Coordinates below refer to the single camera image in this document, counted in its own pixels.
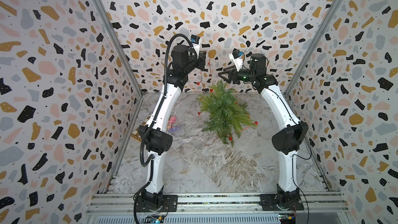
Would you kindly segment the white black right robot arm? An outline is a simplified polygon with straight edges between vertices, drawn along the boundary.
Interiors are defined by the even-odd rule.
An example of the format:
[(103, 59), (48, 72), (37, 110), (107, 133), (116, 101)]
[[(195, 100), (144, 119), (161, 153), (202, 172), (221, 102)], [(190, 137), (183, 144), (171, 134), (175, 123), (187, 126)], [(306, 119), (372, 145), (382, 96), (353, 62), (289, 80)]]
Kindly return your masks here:
[(272, 136), (272, 144), (279, 158), (279, 179), (274, 204), (281, 210), (299, 208), (301, 197), (296, 182), (296, 158), (308, 131), (308, 124), (296, 117), (276, 78), (267, 73), (267, 57), (263, 54), (252, 54), (249, 68), (245, 68), (243, 56), (244, 53), (239, 50), (229, 54), (229, 59), (234, 64), (218, 75), (227, 83), (252, 84), (271, 108), (279, 127), (279, 131)]

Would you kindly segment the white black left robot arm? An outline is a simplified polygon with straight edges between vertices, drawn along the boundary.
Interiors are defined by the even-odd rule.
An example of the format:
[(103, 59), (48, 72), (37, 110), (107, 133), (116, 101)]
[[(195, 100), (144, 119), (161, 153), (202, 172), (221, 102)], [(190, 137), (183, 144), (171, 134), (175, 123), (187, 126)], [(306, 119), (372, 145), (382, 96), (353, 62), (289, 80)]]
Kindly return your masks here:
[(172, 146), (173, 138), (167, 126), (175, 102), (180, 96), (188, 75), (193, 70), (205, 69), (206, 52), (200, 51), (200, 44), (176, 45), (171, 51), (172, 62), (165, 67), (164, 85), (155, 110), (145, 125), (140, 125), (138, 133), (142, 139), (140, 162), (149, 166), (147, 182), (141, 187), (135, 199), (139, 203), (159, 209), (163, 204), (163, 168), (166, 153)]

